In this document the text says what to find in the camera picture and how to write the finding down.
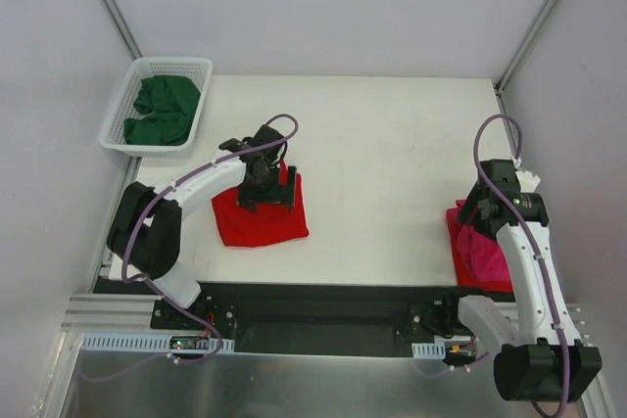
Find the white plastic basket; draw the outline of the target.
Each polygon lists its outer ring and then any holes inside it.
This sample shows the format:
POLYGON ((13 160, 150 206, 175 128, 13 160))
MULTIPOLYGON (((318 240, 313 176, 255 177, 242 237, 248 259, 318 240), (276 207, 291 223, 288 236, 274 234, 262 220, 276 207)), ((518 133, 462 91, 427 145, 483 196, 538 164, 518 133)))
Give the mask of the white plastic basket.
POLYGON ((206 58, 153 56, 136 59, 129 66, 115 99, 111 102, 100 131, 103 148, 122 152, 133 158, 165 158, 184 154, 194 145, 203 109, 208 99, 214 64, 206 58), (123 136, 124 121, 140 118, 133 102, 138 97, 141 80, 155 75, 189 78, 200 92, 196 113, 186 141, 176 146, 130 145, 123 136))

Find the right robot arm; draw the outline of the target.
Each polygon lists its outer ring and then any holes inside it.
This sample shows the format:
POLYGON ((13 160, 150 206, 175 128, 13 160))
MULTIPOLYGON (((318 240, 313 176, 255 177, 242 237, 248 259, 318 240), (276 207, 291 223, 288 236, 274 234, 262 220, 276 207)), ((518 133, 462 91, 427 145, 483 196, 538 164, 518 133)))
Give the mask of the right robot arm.
POLYGON ((454 335, 469 329, 480 340, 502 399, 558 406, 577 401, 603 361, 598 348, 583 343, 563 299, 542 197, 522 190, 513 162, 483 161, 458 221, 503 252, 517 321, 490 299, 468 295, 441 309, 441 325, 454 335))

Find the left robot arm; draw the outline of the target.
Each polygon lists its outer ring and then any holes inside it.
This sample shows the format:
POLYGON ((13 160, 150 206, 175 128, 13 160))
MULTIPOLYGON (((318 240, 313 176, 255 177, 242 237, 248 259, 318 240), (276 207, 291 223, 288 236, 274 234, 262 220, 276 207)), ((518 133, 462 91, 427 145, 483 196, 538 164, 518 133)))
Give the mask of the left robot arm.
POLYGON ((175 303, 173 317, 188 329, 201 326, 208 307, 201 286, 179 261, 185 218, 233 190, 235 207, 257 216, 261 209, 296 208, 297 169, 282 168, 289 139, 268 122, 256 134, 231 138, 213 158, 161 186, 129 184, 109 230, 107 247, 121 260, 124 283, 141 280, 175 303))

